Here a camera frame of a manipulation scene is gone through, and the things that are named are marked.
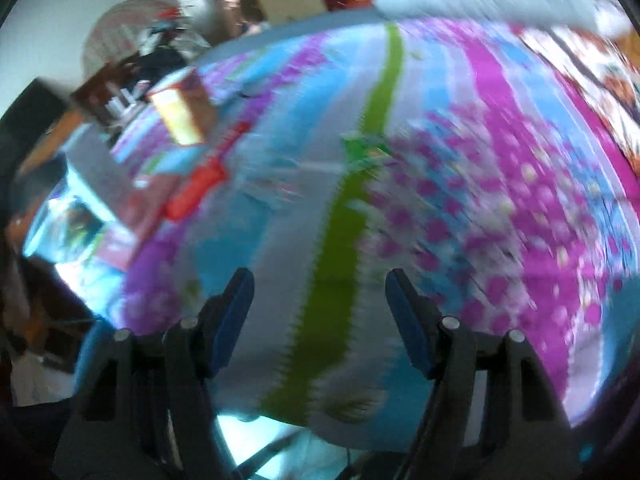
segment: blanket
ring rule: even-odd
[[[638,184],[577,89],[507,26],[441,19],[331,30],[201,70],[222,129],[255,127],[228,184],[165,222],[122,275],[58,266],[137,333],[197,312],[237,267],[256,297],[218,409],[406,450],[431,384],[409,362],[383,279],[402,267],[475,330],[520,328],[573,421],[626,363]],[[114,149],[132,174],[187,174],[153,110]]]

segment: bedsheet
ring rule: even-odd
[[[211,385],[219,409],[405,450],[431,384],[385,303],[393,267],[475,330],[524,330],[574,421],[624,365],[638,184],[578,91],[507,25],[361,25],[200,71],[222,128],[255,123],[230,182],[163,223],[126,275],[95,258],[58,270],[148,333],[250,268],[255,301]],[[150,109],[114,156],[131,174],[186,174],[202,150],[172,145]]]

